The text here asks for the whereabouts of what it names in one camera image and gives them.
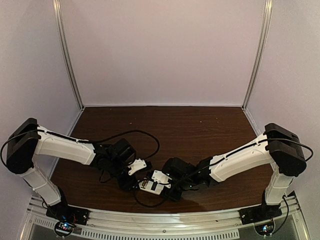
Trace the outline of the right aluminium frame post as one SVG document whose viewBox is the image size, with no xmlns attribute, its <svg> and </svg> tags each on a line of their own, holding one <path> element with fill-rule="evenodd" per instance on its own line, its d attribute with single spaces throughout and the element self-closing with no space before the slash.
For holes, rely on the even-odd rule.
<svg viewBox="0 0 320 240">
<path fill-rule="evenodd" d="M 249 84 L 248 84 L 247 91 L 242 104 L 242 109 L 244 111 L 248 108 L 249 101 L 252 96 L 254 86 L 259 74 L 259 69 L 262 63 L 263 53 L 264 53 L 264 49 L 268 39 L 269 30 L 270 30 L 272 12 L 273 12 L 273 1 L 265 0 L 256 55 L 255 55 L 255 59 L 254 59 L 254 63 L 253 63 L 253 67 L 250 75 Z"/>
</svg>

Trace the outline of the white red remote control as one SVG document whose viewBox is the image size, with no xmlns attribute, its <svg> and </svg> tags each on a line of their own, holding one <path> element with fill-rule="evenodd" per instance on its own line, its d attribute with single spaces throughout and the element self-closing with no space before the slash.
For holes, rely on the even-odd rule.
<svg viewBox="0 0 320 240">
<path fill-rule="evenodd" d="M 147 186 L 145 188 L 141 187 L 143 181 L 148 181 Z M 142 180 L 139 184 L 140 190 L 154 195 L 160 195 L 164 187 L 167 187 L 169 189 L 171 188 L 171 185 L 162 185 L 147 179 Z"/>
</svg>

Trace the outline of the circuit board with led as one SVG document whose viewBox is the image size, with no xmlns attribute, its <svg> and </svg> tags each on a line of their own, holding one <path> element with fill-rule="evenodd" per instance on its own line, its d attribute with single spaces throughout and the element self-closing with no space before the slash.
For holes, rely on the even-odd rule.
<svg viewBox="0 0 320 240">
<path fill-rule="evenodd" d="M 254 225 L 254 230 L 259 236 L 270 236 L 275 230 L 275 222 L 273 220 L 269 220 L 266 222 L 257 223 Z"/>
<path fill-rule="evenodd" d="M 59 237 L 68 237 L 71 235 L 76 228 L 76 225 L 65 222 L 65 221 L 58 221 L 54 225 L 54 232 L 56 233 L 57 236 Z"/>
</svg>

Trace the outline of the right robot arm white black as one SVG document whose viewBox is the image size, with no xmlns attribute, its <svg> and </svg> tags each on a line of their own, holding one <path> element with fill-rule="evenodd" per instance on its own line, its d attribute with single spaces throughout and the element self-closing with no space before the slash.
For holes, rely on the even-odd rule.
<svg viewBox="0 0 320 240">
<path fill-rule="evenodd" d="M 269 123 L 264 133 L 251 142 L 221 155 L 215 155 L 192 165 L 172 157 L 162 167 L 170 187 L 164 187 L 160 195 L 178 201 L 182 193 L 195 191 L 197 187 L 219 184 L 228 178 L 266 164 L 275 164 L 273 174 L 262 193 L 261 204 L 240 210 L 244 223 L 266 221 L 282 214 L 280 206 L 293 179 L 307 168 L 308 158 L 303 150 L 312 149 L 300 142 L 299 137 L 277 125 Z"/>
</svg>

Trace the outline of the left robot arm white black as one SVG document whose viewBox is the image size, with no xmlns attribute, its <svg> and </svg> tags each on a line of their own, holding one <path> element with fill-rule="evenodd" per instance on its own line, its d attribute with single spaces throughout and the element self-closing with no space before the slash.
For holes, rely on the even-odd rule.
<svg viewBox="0 0 320 240">
<path fill-rule="evenodd" d="M 49 131 L 38 125 L 35 118 L 23 122 L 1 150 L 6 150 L 6 157 L 0 158 L 3 165 L 23 178 L 61 222 L 72 218 L 72 210 L 61 188 L 53 184 L 34 163 L 34 155 L 53 156 L 103 170 L 117 179 L 122 190 L 130 190 L 137 182 L 134 174 L 147 167 L 143 159 L 131 159 L 136 151 L 125 139 L 102 145 Z"/>
</svg>

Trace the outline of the left aluminium frame post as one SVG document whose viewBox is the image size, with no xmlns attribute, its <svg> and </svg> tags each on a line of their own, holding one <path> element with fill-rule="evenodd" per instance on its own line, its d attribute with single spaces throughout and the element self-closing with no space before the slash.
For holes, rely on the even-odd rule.
<svg viewBox="0 0 320 240">
<path fill-rule="evenodd" d="M 76 82 L 75 73 L 73 70 L 71 56 L 68 48 L 67 36 L 65 32 L 63 14 L 62 14 L 62 8 L 61 8 L 61 1 L 53 0 L 52 3 L 53 3 L 53 10 L 54 10 L 55 19 L 56 19 L 56 25 L 57 25 L 63 60 L 64 60 L 66 72 L 68 75 L 68 79 L 70 82 L 70 86 L 71 86 L 78 109 L 83 110 L 84 104 L 83 104 L 80 91 Z"/>
</svg>

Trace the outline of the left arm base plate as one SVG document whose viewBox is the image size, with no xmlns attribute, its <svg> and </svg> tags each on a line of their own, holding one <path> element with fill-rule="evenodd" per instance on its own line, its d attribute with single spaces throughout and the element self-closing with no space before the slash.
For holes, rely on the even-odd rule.
<svg viewBox="0 0 320 240">
<path fill-rule="evenodd" d="M 49 206 L 45 215 L 61 222 L 85 226 L 88 221 L 89 212 L 88 209 L 73 206 L 67 206 L 65 209 Z"/>
</svg>

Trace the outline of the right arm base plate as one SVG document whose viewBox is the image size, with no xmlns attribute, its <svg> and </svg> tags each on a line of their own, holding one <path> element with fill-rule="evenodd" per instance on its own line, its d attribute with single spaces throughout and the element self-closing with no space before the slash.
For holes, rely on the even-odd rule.
<svg viewBox="0 0 320 240">
<path fill-rule="evenodd" d="M 239 216 L 241 223 L 243 225 L 257 223 L 261 221 L 270 220 L 275 217 L 279 217 L 282 215 L 282 211 L 280 209 L 280 204 L 278 205 L 257 205 L 247 208 L 240 209 Z"/>
</svg>

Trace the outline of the aluminium frame post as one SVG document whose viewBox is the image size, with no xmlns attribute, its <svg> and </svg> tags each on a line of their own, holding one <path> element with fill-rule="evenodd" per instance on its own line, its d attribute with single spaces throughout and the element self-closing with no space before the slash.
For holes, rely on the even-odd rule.
<svg viewBox="0 0 320 240">
<path fill-rule="evenodd" d="M 273 12 L 273 1 L 265 0 L 256 55 L 255 55 L 255 59 L 254 59 L 254 63 L 253 63 L 253 67 L 250 75 L 249 84 L 248 84 L 247 91 L 242 104 L 242 109 L 244 111 L 248 108 L 249 101 L 252 96 L 254 86 L 259 74 L 259 69 L 262 63 L 263 53 L 264 53 L 264 49 L 268 39 L 269 30 L 270 30 L 272 12 Z"/>
<path fill-rule="evenodd" d="M 83 110 L 84 104 L 83 104 L 80 91 L 76 82 L 75 73 L 73 70 L 71 56 L 68 48 L 67 36 L 65 32 L 63 14 L 62 14 L 62 8 L 61 8 L 61 1 L 53 0 L 52 3 L 53 3 L 53 10 L 54 10 L 55 19 L 56 19 L 56 25 L 57 25 L 63 60 L 64 60 L 66 72 L 68 75 L 68 79 L 70 82 L 70 86 L 71 86 L 78 109 Z"/>
</svg>

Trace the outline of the right circuit board with LED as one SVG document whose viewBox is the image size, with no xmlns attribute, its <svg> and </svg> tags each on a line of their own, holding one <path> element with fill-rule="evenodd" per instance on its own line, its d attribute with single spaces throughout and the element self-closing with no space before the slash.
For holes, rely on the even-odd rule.
<svg viewBox="0 0 320 240">
<path fill-rule="evenodd" d="M 257 223 L 254 225 L 254 230 L 259 236 L 270 236 L 275 230 L 275 222 L 273 220 L 269 220 L 266 222 Z"/>
</svg>

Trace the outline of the left circuit board with LED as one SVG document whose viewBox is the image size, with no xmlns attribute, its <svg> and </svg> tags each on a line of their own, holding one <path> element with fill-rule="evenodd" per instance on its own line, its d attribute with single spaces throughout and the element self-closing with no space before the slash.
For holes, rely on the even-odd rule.
<svg viewBox="0 0 320 240">
<path fill-rule="evenodd" d="M 71 235 L 76 228 L 76 225 L 65 222 L 65 221 L 58 221 L 54 225 L 54 232 L 56 233 L 57 236 L 59 237 L 68 237 Z"/>
</svg>

